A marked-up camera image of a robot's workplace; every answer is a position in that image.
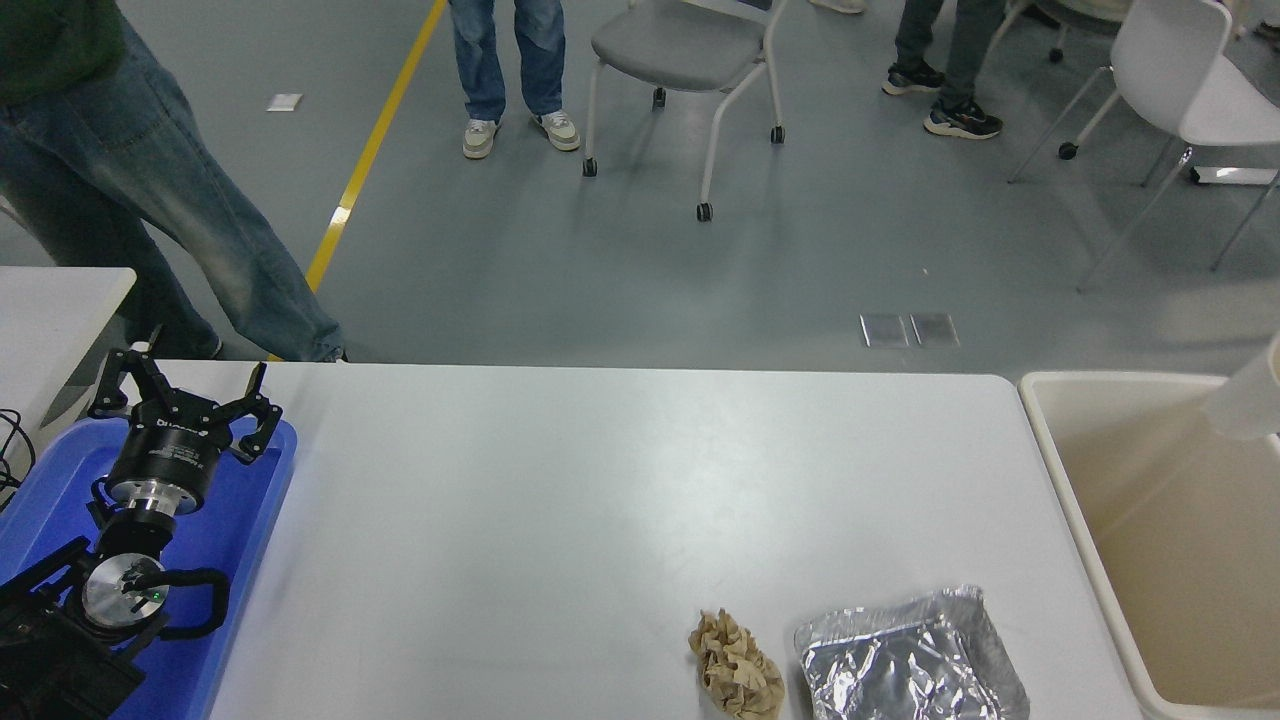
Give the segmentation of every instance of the yellow floor line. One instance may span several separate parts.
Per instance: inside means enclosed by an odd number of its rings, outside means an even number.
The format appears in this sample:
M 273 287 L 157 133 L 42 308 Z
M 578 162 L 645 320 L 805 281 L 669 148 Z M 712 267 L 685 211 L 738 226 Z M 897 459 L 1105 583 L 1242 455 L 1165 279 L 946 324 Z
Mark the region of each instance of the yellow floor line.
M 342 192 L 342 200 L 338 202 L 338 208 L 333 211 L 333 218 L 329 220 L 329 229 L 325 231 L 324 240 L 320 241 L 320 247 L 311 259 L 311 266 L 307 268 L 307 284 L 311 286 L 312 292 L 320 287 L 320 281 L 324 279 L 324 274 L 329 269 L 329 261 L 333 260 L 333 254 L 338 249 L 338 241 L 342 240 L 342 233 L 347 229 L 347 219 L 351 217 L 351 210 L 356 206 L 356 200 L 360 199 L 360 191 L 365 187 L 365 179 L 369 177 L 369 170 L 372 168 L 374 160 L 378 158 L 378 151 L 383 146 L 383 138 L 387 137 L 387 131 L 390 128 L 392 120 L 396 119 L 396 111 L 404 97 L 404 91 L 408 88 L 410 81 L 413 79 L 413 70 L 417 69 L 417 63 L 422 59 L 426 44 L 431 40 L 431 35 L 435 32 L 435 26 L 440 20 L 447 3 L 448 0 L 435 0 L 435 4 L 431 5 L 431 13 L 426 17 L 426 22 L 422 23 L 422 29 L 419 31 L 417 40 L 413 41 L 413 47 L 408 51 L 408 56 L 404 58 L 399 77 L 396 78 L 396 85 L 392 87 L 390 95 L 387 96 L 383 111 L 378 115 L 374 132 L 370 133 L 369 141 L 365 142 L 365 151 L 360 154 L 356 169 L 351 173 L 351 179 L 347 181 L 347 188 Z

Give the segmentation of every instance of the white cup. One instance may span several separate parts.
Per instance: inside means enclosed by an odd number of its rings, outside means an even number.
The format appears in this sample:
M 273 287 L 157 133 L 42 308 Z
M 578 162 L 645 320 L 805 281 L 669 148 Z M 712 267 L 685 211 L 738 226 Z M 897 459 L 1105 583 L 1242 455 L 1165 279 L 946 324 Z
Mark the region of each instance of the white cup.
M 1280 432 L 1280 334 L 1213 391 L 1202 410 L 1208 424 L 1230 438 L 1254 439 Z

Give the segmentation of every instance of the green shirt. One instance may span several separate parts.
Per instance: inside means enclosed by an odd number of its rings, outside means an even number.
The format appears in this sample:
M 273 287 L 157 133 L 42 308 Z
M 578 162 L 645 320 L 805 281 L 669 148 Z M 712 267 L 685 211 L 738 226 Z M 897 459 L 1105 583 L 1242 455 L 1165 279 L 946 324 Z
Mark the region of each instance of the green shirt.
M 0 0 L 0 105 L 95 77 L 122 56 L 115 0 Z

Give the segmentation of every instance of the blue tray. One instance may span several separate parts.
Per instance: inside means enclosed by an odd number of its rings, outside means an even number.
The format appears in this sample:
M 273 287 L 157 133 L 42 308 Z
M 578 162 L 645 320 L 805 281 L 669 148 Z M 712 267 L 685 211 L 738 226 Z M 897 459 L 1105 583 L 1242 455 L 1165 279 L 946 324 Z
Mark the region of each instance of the blue tray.
M 232 424 L 237 438 L 253 420 Z M 77 536 L 97 541 L 84 509 L 90 484 L 105 475 L 124 443 L 125 420 L 81 420 L 45 450 L 9 509 L 0 515 L 0 582 L 58 550 Z M 156 641 L 136 664 L 146 682 L 111 720 L 204 720 L 239 625 L 253 574 L 266 550 L 275 516 L 293 475 L 297 433 L 280 421 L 266 452 L 252 465 L 223 454 L 205 506 L 178 516 L 161 562 L 174 570 L 218 568 L 232 580 L 227 623 L 197 641 Z M 196 625 L 209 616 L 207 588 L 177 588 L 165 603 L 170 625 Z

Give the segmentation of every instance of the floor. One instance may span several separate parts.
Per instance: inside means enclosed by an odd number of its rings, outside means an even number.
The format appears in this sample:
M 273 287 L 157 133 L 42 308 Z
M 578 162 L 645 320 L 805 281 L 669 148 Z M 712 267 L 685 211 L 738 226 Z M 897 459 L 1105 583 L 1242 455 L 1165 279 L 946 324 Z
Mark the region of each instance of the floor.
M 1107 40 L 1020 19 L 988 58 L 979 101 L 1006 131 L 938 138 L 927 96 L 878 90 L 901 0 L 859 17 L 790 0 L 776 38 L 786 143 L 769 143 L 765 85 L 727 113 L 712 187 L 694 218 L 719 96 L 600 82 L 599 176 L 526 120 L 511 3 L 499 6 L 511 102 L 494 154 L 460 151 L 465 111 L 445 15 L 416 67 L 319 287 L 356 361 L 995 373 L 1161 369 L 1229 374 L 1280 328 L 1280 201 L 1208 273 L 1254 188 L 1176 182 L 1101 286 L 1076 279 L 1135 213 L 1161 135 L 1117 108 L 1079 156 L 1053 147 L 1106 96 L 1006 177 L 1085 77 Z M 215 156 L 306 269 L 428 19 L 424 0 L 120 6 L 188 94 Z M 566 109 L 585 126 L 594 28 L 623 0 L 564 0 Z M 1280 10 L 1254 0 L 1252 24 Z M 931 58 L 945 65 L 954 4 Z M 1229 54 L 1280 100 L 1280 54 L 1253 36 Z M 266 113 L 301 92 L 294 113 Z M 1280 151 L 1204 150 L 1206 165 L 1280 167 Z M 166 254 L 236 357 L 237 340 L 198 269 Z M 0 215 L 0 264 L 49 264 Z M 863 314 L 948 314 L 957 347 L 867 347 Z

